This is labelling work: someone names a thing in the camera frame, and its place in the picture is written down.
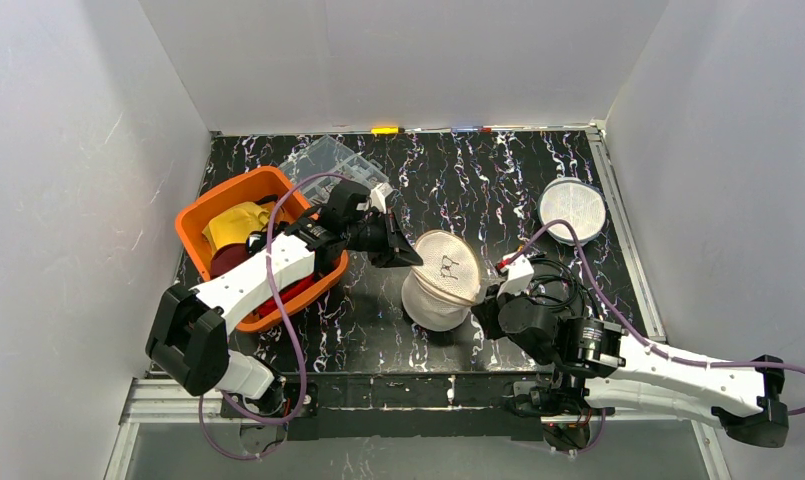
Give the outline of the white mesh bag beige trim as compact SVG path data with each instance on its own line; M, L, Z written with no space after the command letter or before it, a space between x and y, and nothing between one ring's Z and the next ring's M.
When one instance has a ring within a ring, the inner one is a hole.
M462 238L431 230L414 244L423 264L411 268L401 288L402 306L420 327L445 332L460 326L479 302L480 262Z

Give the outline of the maroon bra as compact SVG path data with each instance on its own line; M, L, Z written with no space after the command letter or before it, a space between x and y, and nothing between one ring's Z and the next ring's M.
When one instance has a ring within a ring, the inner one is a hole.
M209 267L210 279L218 278L245 261L253 254L247 249L245 243L233 243L220 248L212 257Z

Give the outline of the white mesh bag blue trim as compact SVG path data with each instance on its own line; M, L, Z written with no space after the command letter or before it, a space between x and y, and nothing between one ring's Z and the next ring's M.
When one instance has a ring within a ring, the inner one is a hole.
M555 179L544 188L537 214L544 225L556 220L567 222L581 246L601 233L607 218L603 194L573 177Z

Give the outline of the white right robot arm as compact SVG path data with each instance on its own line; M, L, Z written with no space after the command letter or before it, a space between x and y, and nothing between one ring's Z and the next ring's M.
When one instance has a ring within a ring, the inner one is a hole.
M618 409L675 416L722 429L751 446L781 448L790 425L780 396L778 358L754 367L722 368L718 360L648 341L592 317L558 316L527 296L489 298L472 309L485 336L507 339L550 380L524 380L508 390L506 410L520 417L611 414Z

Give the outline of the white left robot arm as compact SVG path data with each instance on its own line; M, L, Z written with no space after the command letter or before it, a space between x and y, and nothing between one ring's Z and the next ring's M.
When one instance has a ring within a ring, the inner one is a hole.
M270 224L269 238L230 271L192 288L168 288L147 356L192 396L217 389L258 401L281 390L270 366L229 348L231 333L263 304L284 305L282 291L331 271L348 250L367 253L376 268L422 265L387 205L391 192L387 183L369 188L340 179L326 202Z

